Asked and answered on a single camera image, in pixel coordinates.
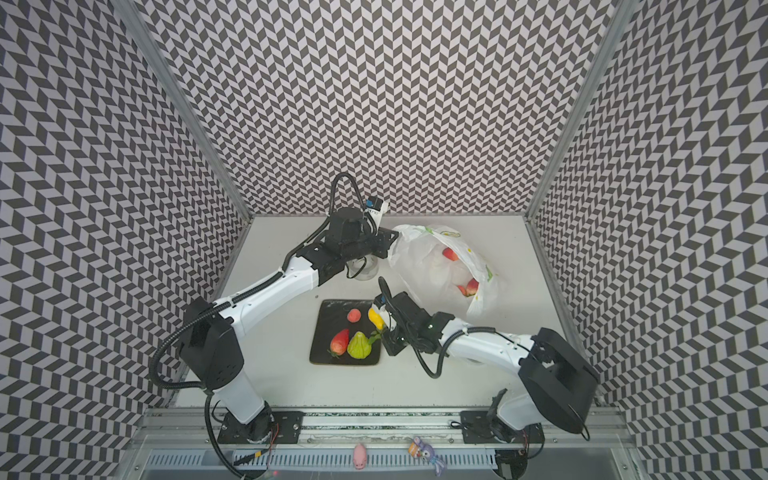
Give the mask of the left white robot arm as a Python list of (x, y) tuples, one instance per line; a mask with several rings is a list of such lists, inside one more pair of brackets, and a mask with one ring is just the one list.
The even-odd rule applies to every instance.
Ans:
[(244, 371), (242, 340), (274, 311), (351, 263), (386, 258), (398, 236), (381, 225), (389, 209), (386, 200), (364, 198), (357, 186), (352, 191), (356, 206), (339, 208), (331, 199), (321, 225), (286, 254), (274, 273), (212, 303), (198, 299), (190, 304), (182, 326), (151, 357), (150, 381), (165, 390), (200, 389), (217, 398), (238, 423), (251, 425), (268, 404)]

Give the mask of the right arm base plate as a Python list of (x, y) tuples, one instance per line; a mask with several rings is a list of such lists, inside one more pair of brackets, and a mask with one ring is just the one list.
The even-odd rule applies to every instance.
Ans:
[(522, 430), (515, 430), (498, 419), (490, 420), (486, 411), (464, 410), (459, 420), (453, 420), (450, 427), (459, 430), (466, 444), (520, 444), (530, 446), (545, 441), (540, 424), (533, 424)]

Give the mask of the fake leafy twig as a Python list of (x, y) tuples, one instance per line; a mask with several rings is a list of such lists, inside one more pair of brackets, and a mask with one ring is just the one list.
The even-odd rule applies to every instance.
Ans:
[(373, 332), (368, 336), (368, 344), (374, 345), (377, 341), (382, 339), (382, 331)]

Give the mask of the yellow fake lemon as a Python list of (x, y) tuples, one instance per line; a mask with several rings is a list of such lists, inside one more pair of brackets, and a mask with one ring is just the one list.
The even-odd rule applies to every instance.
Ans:
[(377, 331), (382, 332), (385, 329), (386, 323), (384, 322), (382, 316), (374, 307), (371, 307), (368, 310), (367, 317), (369, 321), (375, 326)]

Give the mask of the red fake apple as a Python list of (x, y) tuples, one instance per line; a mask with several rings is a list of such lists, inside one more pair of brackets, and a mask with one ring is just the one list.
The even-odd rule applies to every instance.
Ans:
[(443, 251), (442, 251), (442, 254), (448, 260), (451, 260), (451, 261), (458, 261), (459, 260), (458, 255), (449, 247), (444, 248)]

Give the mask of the green fake fruit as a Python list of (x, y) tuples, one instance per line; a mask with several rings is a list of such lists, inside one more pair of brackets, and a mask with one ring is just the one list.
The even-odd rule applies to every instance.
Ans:
[(355, 360), (364, 360), (371, 355), (371, 339), (363, 332), (356, 332), (347, 345), (347, 354)]

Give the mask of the red fake strawberry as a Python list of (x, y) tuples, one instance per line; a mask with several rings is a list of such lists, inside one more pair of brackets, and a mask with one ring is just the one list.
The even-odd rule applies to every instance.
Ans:
[(348, 328), (339, 331), (331, 340), (329, 353), (333, 358), (339, 358), (347, 353), (350, 341), (350, 330)]

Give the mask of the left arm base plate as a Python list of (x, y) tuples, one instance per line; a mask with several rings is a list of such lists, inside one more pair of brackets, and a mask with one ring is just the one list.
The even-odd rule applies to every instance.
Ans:
[(297, 444), (302, 431), (304, 413), (298, 410), (262, 410), (248, 424), (240, 423), (227, 413), (219, 430), (217, 440), (222, 444)]

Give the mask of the white plastic bag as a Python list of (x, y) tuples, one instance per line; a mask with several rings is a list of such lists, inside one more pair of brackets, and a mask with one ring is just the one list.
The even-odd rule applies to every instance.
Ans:
[[(500, 307), (503, 281), (498, 269), (461, 232), (435, 224), (401, 224), (394, 230), (399, 237), (390, 248), (389, 265), (422, 308), (476, 321)], [(458, 255), (458, 261), (443, 256), (446, 247)], [(479, 282), (479, 291), (464, 297), (457, 286), (472, 278)]]

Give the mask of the small red fake cherry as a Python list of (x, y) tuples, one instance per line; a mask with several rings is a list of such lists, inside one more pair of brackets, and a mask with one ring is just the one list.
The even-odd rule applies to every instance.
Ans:
[(359, 309), (353, 308), (347, 314), (347, 321), (350, 323), (357, 323), (360, 321), (361, 317), (361, 311)]

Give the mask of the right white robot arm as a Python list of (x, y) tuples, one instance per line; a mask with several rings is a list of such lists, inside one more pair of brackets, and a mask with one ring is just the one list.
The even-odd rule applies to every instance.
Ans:
[(430, 314), (408, 293), (394, 295), (383, 277), (377, 283), (380, 294), (373, 309), (384, 319), (381, 340), (388, 355), (412, 350), (433, 380), (442, 376), (448, 358), (489, 365), (511, 375), (513, 384), (492, 397), (476, 436), (510, 443), (547, 422), (591, 439), (587, 419), (598, 374), (558, 332), (542, 327), (534, 335), (513, 335), (472, 325), (446, 312)]

